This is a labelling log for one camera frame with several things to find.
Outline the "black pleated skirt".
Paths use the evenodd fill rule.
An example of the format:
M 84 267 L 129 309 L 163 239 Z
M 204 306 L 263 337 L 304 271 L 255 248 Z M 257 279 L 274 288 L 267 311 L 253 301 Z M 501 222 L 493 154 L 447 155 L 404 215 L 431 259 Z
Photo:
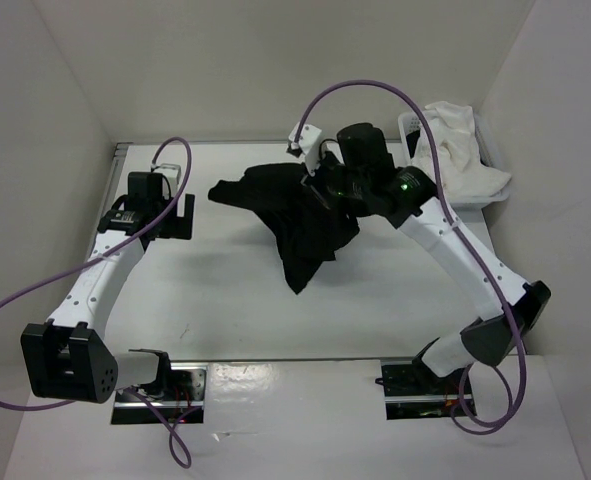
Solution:
M 301 293 L 322 263 L 360 232 L 349 206 L 325 208 L 302 184 L 305 167 L 296 163 L 252 166 L 237 181 L 220 180 L 208 192 L 212 202 L 253 212 L 275 236 L 289 288 Z

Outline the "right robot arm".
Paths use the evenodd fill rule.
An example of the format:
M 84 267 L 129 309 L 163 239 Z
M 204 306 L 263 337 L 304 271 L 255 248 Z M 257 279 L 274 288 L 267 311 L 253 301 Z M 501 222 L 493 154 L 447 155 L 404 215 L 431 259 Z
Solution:
M 413 239 L 468 293 L 478 313 L 463 330 L 442 336 L 414 359 L 413 381 L 425 393 L 474 362 L 497 366 L 529 333 L 551 297 L 542 281 L 527 282 L 505 266 L 438 198 L 435 182 L 421 169 L 398 167 L 383 133 L 358 123 L 337 134 L 341 155 L 322 149 L 322 132 L 305 124 L 289 135 L 291 153 L 302 153 L 303 183 L 331 209 L 352 207 L 379 215 Z

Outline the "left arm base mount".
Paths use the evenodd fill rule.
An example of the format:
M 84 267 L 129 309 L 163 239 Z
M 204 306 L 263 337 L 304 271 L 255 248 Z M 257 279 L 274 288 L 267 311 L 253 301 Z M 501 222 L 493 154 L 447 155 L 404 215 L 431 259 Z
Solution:
M 208 380 L 206 363 L 172 362 L 170 385 L 160 393 L 138 393 L 144 396 L 170 424 L 202 424 Z M 160 424 L 144 402 L 129 393 L 115 396 L 110 423 L 112 425 Z

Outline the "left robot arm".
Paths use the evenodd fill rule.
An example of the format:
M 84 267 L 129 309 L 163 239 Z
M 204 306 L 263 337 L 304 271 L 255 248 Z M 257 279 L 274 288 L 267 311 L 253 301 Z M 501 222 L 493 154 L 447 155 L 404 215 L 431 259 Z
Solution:
M 192 236 L 194 196 L 179 215 L 181 168 L 163 164 L 132 172 L 127 192 L 101 217 L 89 257 L 62 303 L 20 343 L 32 392 L 41 398 L 104 403 L 116 390 L 139 387 L 155 400 L 177 379 L 167 353 L 131 349 L 113 354 L 104 343 L 109 316 L 129 274 L 156 239 Z

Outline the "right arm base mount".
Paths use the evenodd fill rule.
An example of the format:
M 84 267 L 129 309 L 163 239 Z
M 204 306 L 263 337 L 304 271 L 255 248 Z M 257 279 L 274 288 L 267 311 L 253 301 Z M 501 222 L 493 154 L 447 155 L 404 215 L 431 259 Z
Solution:
M 375 383 L 383 391 L 387 420 L 449 418 L 451 413 L 465 416 L 459 399 L 463 369 L 423 383 L 410 359 L 384 360 L 380 366 Z

